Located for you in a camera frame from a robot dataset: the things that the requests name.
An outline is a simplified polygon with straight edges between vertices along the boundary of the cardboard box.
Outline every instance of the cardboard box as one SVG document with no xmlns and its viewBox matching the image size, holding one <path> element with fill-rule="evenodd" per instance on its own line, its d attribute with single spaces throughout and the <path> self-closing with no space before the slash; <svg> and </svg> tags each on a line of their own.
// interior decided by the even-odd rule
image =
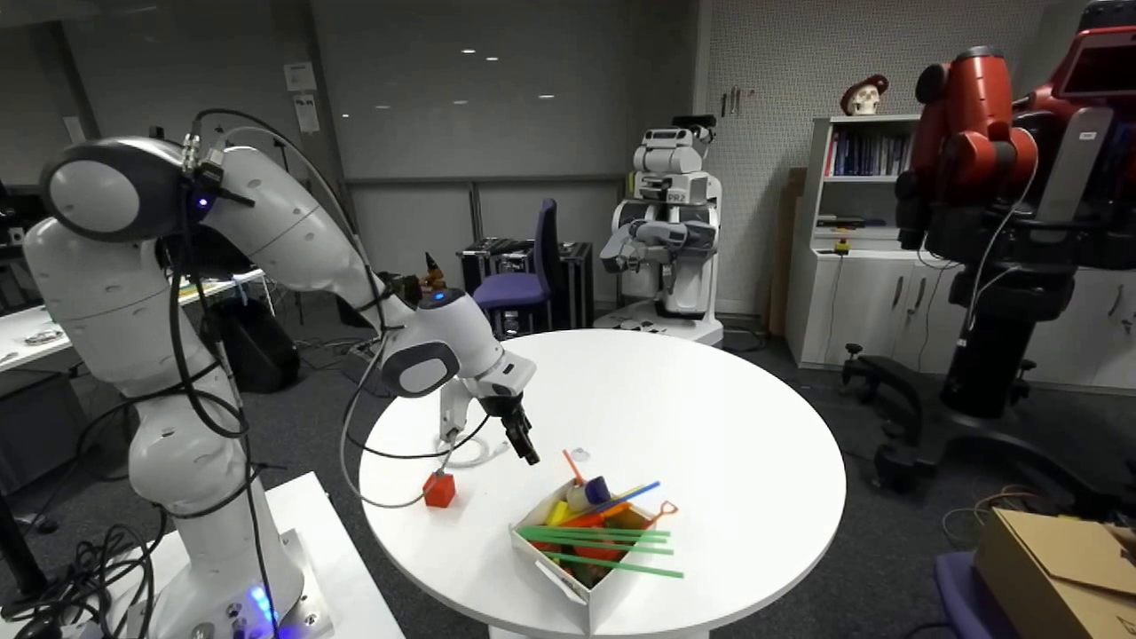
<svg viewBox="0 0 1136 639">
<path fill-rule="evenodd" d="M 1136 639 L 1136 564 L 1102 520 L 996 507 L 978 566 L 1025 639 Z"/>
<path fill-rule="evenodd" d="M 542 525 L 549 507 L 566 498 L 566 491 L 570 491 L 570 483 L 561 491 L 555 491 L 548 501 L 540 501 L 518 525 L 512 525 L 509 537 L 566 594 L 566 599 L 573 599 L 579 607 L 579 628 L 586 635 L 597 635 L 597 625 L 603 620 L 603 612 L 612 607 L 618 607 L 618 599 L 630 594 L 630 586 L 642 573 L 609 571 L 597 586 L 586 586 L 518 533 L 526 525 Z M 646 515 L 637 507 L 618 517 L 620 517 L 618 520 L 620 528 L 649 528 Z"/>
</svg>

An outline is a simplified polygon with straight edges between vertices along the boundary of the cable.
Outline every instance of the cable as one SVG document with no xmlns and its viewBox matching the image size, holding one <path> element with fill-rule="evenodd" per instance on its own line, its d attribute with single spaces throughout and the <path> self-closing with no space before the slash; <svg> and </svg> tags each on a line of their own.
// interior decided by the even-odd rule
<svg viewBox="0 0 1136 639">
<path fill-rule="evenodd" d="M 965 304 L 961 325 L 971 325 L 971 318 L 973 318 L 973 311 L 978 311 L 978 301 L 979 301 L 999 281 L 1005 281 L 1005 278 L 1011 278 L 1011 274 L 1022 274 L 1022 268 L 1020 268 L 1020 267 L 1003 268 L 999 278 L 991 278 L 991 281 L 973 295 L 973 304 Z"/>
<path fill-rule="evenodd" d="M 252 457 L 252 435 L 249 435 L 249 430 L 245 430 L 245 469 L 249 469 L 249 457 Z M 255 549 L 255 566 L 258 566 L 264 596 L 270 599 L 273 639 L 282 639 L 277 596 L 273 596 L 270 566 L 265 566 L 265 560 L 264 560 L 258 515 L 255 515 L 252 491 L 245 491 L 245 504 L 249 504 L 249 517 L 252 517 L 252 549 Z"/>
<path fill-rule="evenodd" d="M 361 233 L 355 227 L 355 221 L 349 215 L 349 204 L 338 198 L 338 192 L 327 185 L 327 176 L 320 173 L 320 166 L 277 126 L 230 126 L 222 134 L 222 140 L 236 138 L 236 134 L 273 134 L 273 140 L 282 140 L 287 151 L 299 155 L 299 163 L 316 176 L 316 185 L 322 188 L 322 195 L 331 198 L 333 214 L 338 214 L 338 227 L 344 231 L 344 236 L 353 242 L 353 249 L 359 250 L 361 257 L 361 278 L 368 283 L 368 304 L 376 304 L 380 311 L 380 331 L 397 331 L 397 325 L 389 325 L 389 311 L 385 311 L 385 291 L 376 286 L 376 278 L 368 274 L 368 255 L 361 249 Z"/>
<path fill-rule="evenodd" d="M 359 491 L 359 483 L 353 478 L 353 469 L 349 469 L 349 433 L 353 433 L 353 422 L 355 422 L 355 403 L 359 403 L 359 398 L 361 398 L 361 389 L 367 389 L 367 379 L 372 377 L 372 370 L 385 363 L 385 351 L 376 351 L 368 363 L 367 363 L 367 370 L 361 370 L 361 377 L 355 379 L 355 389 L 353 389 L 353 398 L 349 398 L 349 403 L 344 403 L 344 414 L 340 414 L 340 447 L 338 447 L 338 457 L 340 457 L 340 478 L 349 483 L 349 491 L 361 501 L 361 504 L 372 504 L 372 507 L 389 507 L 389 510 L 393 510 L 393 507 L 413 507 L 413 504 L 420 504 L 420 501 L 426 501 L 426 494 L 420 491 L 415 498 L 410 498 L 410 501 L 372 501 L 372 498 L 367 498 L 361 491 Z"/>
<path fill-rule="evenodd" d="M 179 379 L 181 379 L 179 385 L 184 389 L 191 411 L 202 420 L 205 430 L 212 430 L 224 440 L 236 440 L 242 433 L 237 430 L 224 430 L 222 422 L 212 422 L 212 414 L 199 399 L 199 389 L 197 389 L 187 363 L 184 363 L 181 304 L 179 304 L 181 274 L 184 274 L 181 268 L 181 255 L 174 255 L 174 281 L 172 281 L 172 301 L 167 301 L 172 317 L 167 318 L 172 318 L 172 351 L 174 351 L 174 364 L 179 364 Z"/>
<path fill-rule="evenodd" d="M 971 283 L 971 301 L 965 301 L 965 318 L 973 318 L 973 308 L 978 308 L 978 295 L 979 295 L 979 283 L 985 283 L 985 268 L 988 268 L 988 257 L 999 243 L 999 233 L 1010 227 L 1010 221 L 1020 214 L 1020 204 L 1025 203 L 1025 195 L 1035 192 L 1035 182 L 1038 182 L 1038 166 L 1042 166 L 1042 151 L 1035 151 L 1035 166 L 1029 166 L 1029 182 L 1025 188 L 1020 192 L 1020 198 L 1005 208 L 1003 224 L 996 227 L 985 255 L 979 255 L 979 267 L 973 268 L 973 283 Z"/>
<path fill-rule="evenodd" d="M 202 422 L 205 430 L 212 430 L 212 433 L 224 435 L 224 440 L 242 435 L 242 442 L 245 442 L 245 483 L 242 483 L 230 498 L 224 498 L 222 504 L 202 507 L 202 510 L 191 510 L 191 515 L 179 515 L 179 517 L 205 517 L 205 515 L 229 507 L 230 501 L 237 501 L 242 494 L 249 498 L 249 525 L 252 525 L 252 549 L 255 549 L 255 564 L 258 564 L 258 583 L 264 583 L 264 594 L 265 594 L 265 599 L 270 599 L 273 639 L 282 639 L 273 583 L 270 583 L 265 560 L 264 560 L 258 515 L 255 515 L 255 501 L 252 501 L 252 491 L 249 491 L 249 487 L 255 483 L 249 422 L 245 422 L 245 414 L 242 414 L 236 403 L 229 403 L 224 398 L 199 389 L 199 385 L 197 385 L 197 377 L 187 373 L 187 363 L 184 363 L 181 304 L 179 304 L 179 286 L 181 286 L 181 274 L 184 274 L 184 263 L 181 263 L 181 257 L 187 257 L 187 267 L 197 268 L 191 224 L 187 224 L 184 198 L 181 198 L 181 208 L 179 208 L 179 214 L 181 214 L 181 255 L 172 257 L 172 263 L 174 263 L 174 281 L 172 281 L 172 351 L 174 351 L 174 364 L 179 364 L 179 377 L 181 377 L 179 385 L 181 385 L 181 395 L 187 398 L 191 411 L 199 414 L 199 422 Z M 216 409 L 224 409 L 224 411 L 237 422 L 237 430 L 224 430 L 224 424 L 205 411 L 202 398 L 212 399 Z"/>
<path fill-rule="evenodd" d="M 1029 494 L 1022 487 L 1003 487 L 988 498 L 979 498 L 978 504 L 971 507 L 947 507 L 940 517 L 938 517 L 938 528 L 947 537 L 953 545 L 978 545 L 978 539 L 965 539 L 953 528 L 953 520 L 960 515 L 971 515 L 973 525 L 988 528 L 991 520 L 991 507 L 1020 507 L 1020 510 L 1051 510 L 1051 507 L 1029 507 L 1029 504 L 1046 504 L 1042 494 Z"/>
<path fill-rule="evenodd" d="M 88 612 L 92 625 L 99 625 L 103 635 L 123 635 L 123 618 L 108 628 L 110 618 L 110 586 L 142 566 L 142 583 L 129 607 L 139 602 L 142 594 L 154 594 L 154 545 L 161 544 L 167 528 L 167 515 L 161 510 L 161 528 L 151 544 L 142 544 L 139 558 L 120 558 L 133 545 L 133 528 L 110 525 L 99 544 L 82 539 L 74 544 L 74 558 L 67 564 L 67 573 L 51 583 L 51 590 L 21 612 L 3 612 L 6 620 L 30 620 L 19 635 L 39 635 L 44 628 L 74 625 L 77 612 Z"/>
<path fill-rule="evenodd" d="M 191 134 L 199 134 L 199 119 L 205 119 L 205 117 L 212 117 L 212 112 L 229 112 L 229 117 L 242 117 L 242 119 L 252 119 L 255 126 L 230 126 L 230 132 L 224 132 L 222 134 L 222 146 L 229 140 L 229 138 L 236 138 L 236 134 L 273 134 L 273 140 L 282 140 L 283 150 L 291 150 L 301 163 L 307 163 L 307 169 L 316 176 L 316 185 L 322 188 L 322 195 L 331 198 L 331 204 L 338 208 L 338 224 L 340 224 L 340 231 L 349 233 L 349 242 L 355 243 L 355 250 L 359 250 L 359 257 L 361 257 L 361 274 L 367 274 L 367 283 L 368 283 L 368 304 L 376 304 L 376 311 L 380 311 L 380 325 L 385 331 L 393 331 L 393 325 L 389 325 L 389 317 L 385 317 L 385 291 L 376 286 L 376 278 L 368 274 L 368 255 L 367 255 L 367 249 L 361 249 L 361 236 L 359 236 L 359 227 L 355 227 L 355 221 L 349 215 L 349 204 L 338 198 L 338 192 L 327 185 L 327 176 L 316 169 L 316 163 L 282 132 L 282 126 L 273 126 L 273 124 L 265 124 L 264 117 L 255 117 L 255 112 L 245 112 L 245 108 L 229 108 L 229 107 L 212 107 L 212 108 L 199 108 L 197 112 L 197 124 L 191 124 Z"/>
</svg>

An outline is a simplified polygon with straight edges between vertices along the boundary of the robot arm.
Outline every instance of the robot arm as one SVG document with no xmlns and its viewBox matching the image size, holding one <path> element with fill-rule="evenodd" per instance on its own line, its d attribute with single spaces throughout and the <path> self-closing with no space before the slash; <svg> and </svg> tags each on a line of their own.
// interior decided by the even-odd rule
<svg viewBox="0 0 1136 639">
<path fill-rule="evenodd" d="M 47 192 L 57 221 L 95 242 L 151 242 L 184 233 L 181 224 L 210 224 L 273 283 L 333 291 L 376 334 L 393 334 L 380 373 L 397 395 L 423 398 L 460 377 L 474 398 L 516 399 L 512 411 L 518 411 L 533 364 L 496 344 L 475 301 L 445 295 L 420 311 L 403 304 L 322 204 L 252 146 L 202 151 L 187 169 L 184 151 L 154 138 L 77 146 L 51 169 Z M 509 433 L 516 450 L 535 460 L 526 424 Z"/>
<path fill-rule="evenodd" d="M 921 74 L 912 169 L 894 185 L 903 243 L 971 263 L 973 231 L 1035 203 L 1029 242 L 1069 236 L 1082 208 L 1136 195 L 1136 2 L 1095 2 L 1046 85 L 1011 98 L 1003 52 L 978 46 Z"/>
<path fill-rule="evenodd" d="M 470 295 L 437 291 L 415 311 L 385 291 L 353 242 L 333 227 L 322 204 L 273 159 L 252 146 L 224 150 L 222 163 L 205 163 L 229 192 L 216 198 L 205 224 L 230 236 L 270 281 L 295 291 L 333 291 L 389 340 L 380 377 L 403 398 L 423 398 L 437 385 L 445 395 L 445 430 L 465 424 L 465 395 L 488 414 L 503 422 L 518 457 L 540 460 L 529 442 L 529 420 L 521 411 L 533 363 L 503 351 Z"/>
<path fill-rule="evenodd" d="M 450 424 L 480 398 L 516 450 L 535 460 L 521 411 L 533 363 L 503 351 L 460 291 L 406 308 L 322 204 L 264 151 L 230 146 L 191 163 L 172 140 L 108 138 L 67 150 L 47 169 L 44 195 L 52 221 L 25 236 L 34 278 L 92 377 L 136 399 L 133 491 L 174 515 L 187 549 L 187 566 L 158 599 L 154 635 L 229 635 L 236 620 L 265 635 L 270 620 L 255 612 L 265 586 L 277 612 L 301 596 L 301 571 L 258 478 L 249 478 L 237 411 L 222 409 L 236 409 L 237 389 L 179 311 L 158 236 L 210 224 L 270 281 L 340 295 L 389 338 L 380 370 L 397 395 L 423 398 L 449 384 Z"/>
<path fill-rule="evenodd" d="M 603 250 L 602 263 L 618 274 L 618 268 L 637 268 L 642 263 L 670 263 L 675 255 L 715 255 L 717 243 L 717 227 L 700 224 L 700 221 L 633 221 L 618 227 Z"/>
</svg>

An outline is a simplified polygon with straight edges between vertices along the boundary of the white wall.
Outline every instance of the white wall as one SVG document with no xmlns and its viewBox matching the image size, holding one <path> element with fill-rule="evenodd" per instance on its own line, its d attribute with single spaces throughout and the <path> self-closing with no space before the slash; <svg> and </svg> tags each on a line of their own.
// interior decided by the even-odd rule
<svg viewBox="0 0 1136 639">
<path fill-rule="evenodd" d="M 689 0 L 316 0 L 312 9 L 349 176 L 624 173 L 642 126 L 694 97 Z M 561 203 L 561 236 L 602 250 L 616 188 L 489 188 L 488 233 L 529 236 L 548 195 Z M 445 204 L 359 188 L 355 203 L 361 221 L 385 215 L 361 224 L 389 231 L 367 236 L 376 263 L 403 267 L 410 236 L 442 233 L 456 236 L 449 267 L 470 242 L 465 195 Z"/>
<path fill-rule="evenodd" d="M 1038 0 L 708 0 L 710 107 L 744 88 L 726 117 L 710 169 L 726 182 L 721 308 L 765 311 L 772 236 L 788 166 L 806 166 L 813 117 L 842 92 L 888 74 L 884 108 L 915 108 L 912 85 L 934 60 L 991 43 L 1015 63 L 1042 26 Z"/>
<path fill-rule="evenodd" d="M 1089 0 L 1056 0 L 1042 9 L 1038 33 L 1022 49 L 1022 63 L 1015 74 L 1015 88 L 1029 92 L 1051 76 L 1051 70 L 1069 52 L 1069 43 L 1075 36 L 1081 15 Z"/>
<path fill-rule="evenodd" d="M 181 138 L 202 107 L 237 107 L 295 138 L 270 0 L 154 0 L 67 22 L 103 134 L 167 126 Z"/>
<path fill-rule="evenodd" d="M 67 146 L 67 126 L 25 29 L 0 33 L 0 76 L 0 182 L 39 185 L 44 163 Z"/>
</svg>

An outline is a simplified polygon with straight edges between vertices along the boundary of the lab equipment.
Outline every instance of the lab equipment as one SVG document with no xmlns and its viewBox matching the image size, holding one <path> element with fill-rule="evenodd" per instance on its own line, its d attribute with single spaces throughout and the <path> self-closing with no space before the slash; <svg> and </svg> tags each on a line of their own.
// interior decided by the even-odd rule
<svg viewBox="0 0 1136 639">
<path fill-rule="evenodd" d="M 910 487 L 954 442 L 979 442 L 1051 476 L 1074 510 L 1136 507 L 1121 466 L 1112 478 L 1086 476 L 1038 442 L 1043 414 L 1020 420 L 1029 334 L 1065 311 L 1075 267 L 1136 267 L 1133 60 L 1136 2 L 1126 0 L 1086 7 L 1051 80 L 1022 98 L 988 46 L 921 74 L 912 166 L 894 188 L 903 249 L 965 267 L 953 283 L 965 318 L 940 385 L 848 344 L 845 384 L 868 379 L 868 398 L 893 385 L 910 409 L 876 447 L 876 483 Z"/>
<path fill-rule="evenodd" d="M 273 283 L 333 291 L 380 338 L 380 373 L 403 398 L 442 385 L 442 440 L 465 430 L 470 399 L 496 414 L 535 466 L 521 409 L 533 363 L 503 351 L 462 291 L 431 291 L 420 308 L 393 298 L 349 231 L 273 159 L 224 134 L 184 146 L 99 138 L 44 173 L 51 221 L 25 236 L 51 317 L 92 377 L 139 411 L 133 491 L 174 515 L 187 566 L 158 596 L 151 635 L 270 635 L 301 596 L 301 566 L 249 469 L 237 389 L 179 308 L 199 224 L 222 231 Z"/>
<path fill-rule="evenodd" d="M 710 140 L 715 117 L 675 117 L 675 126 L 642 134 L 633 155 L 633 198 L 616 204 L 602 250 L 633 301 L 597 325 L 721 344 L 715 317 L 721 182 L 703 169 Z"/>
</svg>

